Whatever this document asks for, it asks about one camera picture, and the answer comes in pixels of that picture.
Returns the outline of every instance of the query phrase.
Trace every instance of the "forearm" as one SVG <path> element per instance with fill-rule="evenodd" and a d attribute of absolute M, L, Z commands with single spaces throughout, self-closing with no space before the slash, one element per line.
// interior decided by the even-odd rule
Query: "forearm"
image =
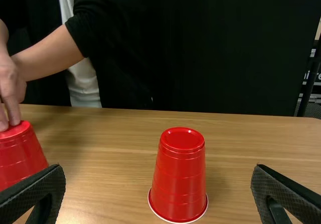
<path fill-rule="evenodd" d="M 8 29 L 5 23 L 2 20 L 0 20 L 0 55 L 8 54 L 8 51 L 7 51 L 8 38 L 9 38 Z"/>
<path fill-rule="evenodd" d="M 58 73 L 83 58 L 64 25 L 37 44 L 12 56 L 25 81 Z"/>

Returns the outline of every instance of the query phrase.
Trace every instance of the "hand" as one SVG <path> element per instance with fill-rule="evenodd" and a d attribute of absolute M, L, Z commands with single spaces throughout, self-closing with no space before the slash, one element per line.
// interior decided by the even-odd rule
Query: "hand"
<path fill-rule="evenodd" d="M 25 98 L 26 82 L 9 55 L 0 55 L 0 96 L 7 109 L 10 125 L 21 121 L 19 103 Z M 0 131 L 8 129 L 9 123 L 3 105 L 0 105 Z"/>

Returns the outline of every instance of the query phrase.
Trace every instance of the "metal stand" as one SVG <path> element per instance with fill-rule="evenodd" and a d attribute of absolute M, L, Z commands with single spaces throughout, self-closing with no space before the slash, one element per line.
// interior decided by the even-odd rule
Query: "metal stand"
<path fill-rule="evenodd" d="M 309 103 L 309 99 L 310 99 L 310 96 L 311 96 L 311 93 L 312 93 L 314 82 L 315 82 L 317 73 L 318 73 L 319 68 L 320 68 L 320 63 L 321 63 L 320 59 L 321 59 L 321 34 L 319 36 L 319 40 L 318 40 L 317 45 L 316 45 L 315 55 L 314 55 L 314 58 L 312 60 L 312 66 L 311 66 L 311 69 L 310 69 L 310 74 L 309 74 L 309 77 L 308 77 L 308 79 L 306 81 L 306 86 L 305 86 L 305 89 L 304 89 L 304 92 L 303 92 L 303 96 L 302 96 L 302 99 L 301 99 L 299 110 L 297 112 L 297 116 L 298 117 L 303 117 L 304 114 L 305 114 L 305 110 L 306 110 L 306 107 L 307 107 L 307 105 Z"/>

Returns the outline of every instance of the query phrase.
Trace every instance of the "red solo cup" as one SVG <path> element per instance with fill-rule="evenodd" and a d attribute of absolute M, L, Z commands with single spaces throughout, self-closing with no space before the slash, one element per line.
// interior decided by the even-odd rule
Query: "red solo cup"
<path fill-rule="evenodd" d="M 148 193 L 151 210 L 170 223 L 192 223 L 208 207 L 205 188 L 205 141 L 184 127 L 163 132 Z"/>
<path fill-rule="evenodd" d="M 28 121 L 0 132 L 0 191 L 47 167 L 48 162 Z"/>

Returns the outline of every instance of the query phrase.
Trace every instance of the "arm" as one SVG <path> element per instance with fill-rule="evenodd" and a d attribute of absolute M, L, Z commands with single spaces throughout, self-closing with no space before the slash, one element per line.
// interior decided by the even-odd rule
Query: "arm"
<path fill-rule="evenodd" d="M 64 25 L 37 44 L 12 56 L 25 81 L 58 73 L 83 58 Z"/>
<path fill-rule="evenodd" d="M 24 80 L 39 79 L 63 71 L 84 57 L 106 53 L 122 41 L 125 28 L 122 11 L 114 1 L 76 0 L 74 17 L 12 59 Z"/>

